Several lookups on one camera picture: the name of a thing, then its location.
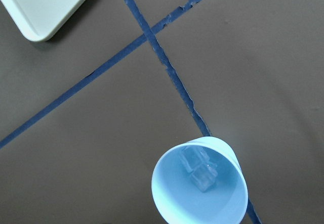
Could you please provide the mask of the clear ice cube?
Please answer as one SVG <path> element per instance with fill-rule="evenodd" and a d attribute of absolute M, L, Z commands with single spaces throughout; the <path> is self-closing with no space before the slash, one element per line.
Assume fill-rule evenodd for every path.
<path fill-rule="evenodd" d="M 200 146 L 187 146 L 183 148 L 179 153 L 179 157 L 188 173 L 193 172 L 198 166 L 210 160 L 204 148 Z"/>
<path fill-rule="evenodd" d="M 190 180 L 200 191 L 205 192 L 215 184 L 217 176 L 214 165 L 201 164 L 190 174 Z"/>

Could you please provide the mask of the light blue plastic cup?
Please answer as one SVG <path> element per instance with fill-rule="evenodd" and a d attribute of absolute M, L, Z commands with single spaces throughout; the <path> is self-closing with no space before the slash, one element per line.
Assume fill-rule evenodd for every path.
<path fill-rule="evenodd" d="M 179 153 L 203 147 L 216 167 L 215 184 L 200 191 L 190 180 Z M 151 180 L 154 203 L 167 223 L 240 223 L 248 206 L 248 188 L 232 148 L 216 137 L 201 137 L 174 146 L 158 160 Z"/>

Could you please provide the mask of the cream bear tray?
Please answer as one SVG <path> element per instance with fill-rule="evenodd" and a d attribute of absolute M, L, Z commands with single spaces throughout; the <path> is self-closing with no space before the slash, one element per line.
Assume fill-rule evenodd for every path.
<path fill-rule="evenodd" d="M 22 35 L 47 41 L 85 0 L 1 0 Z"/>

